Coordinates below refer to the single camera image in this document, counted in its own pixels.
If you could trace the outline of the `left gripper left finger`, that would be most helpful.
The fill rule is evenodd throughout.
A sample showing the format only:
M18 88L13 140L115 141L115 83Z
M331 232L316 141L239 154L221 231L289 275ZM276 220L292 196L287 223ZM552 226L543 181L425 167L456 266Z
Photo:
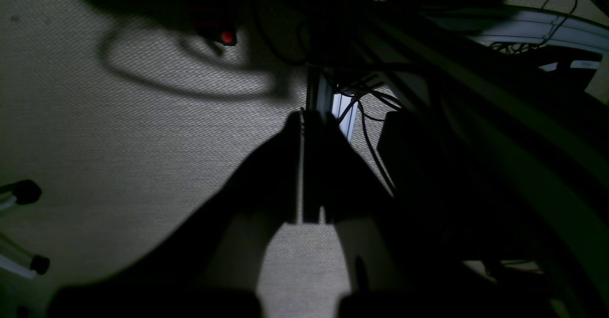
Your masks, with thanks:
M301 115L259 145L208 201L104 287L133 296L250 296L265 251L295 217Z

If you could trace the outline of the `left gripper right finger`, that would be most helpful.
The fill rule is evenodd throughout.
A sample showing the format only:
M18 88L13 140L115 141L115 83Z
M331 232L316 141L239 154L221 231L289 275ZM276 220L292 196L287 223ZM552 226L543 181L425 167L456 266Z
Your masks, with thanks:
M430 230L392 197L341 133L335 117L303 112L304 212L324 208L352 291L339 309L456 309L450 261Z

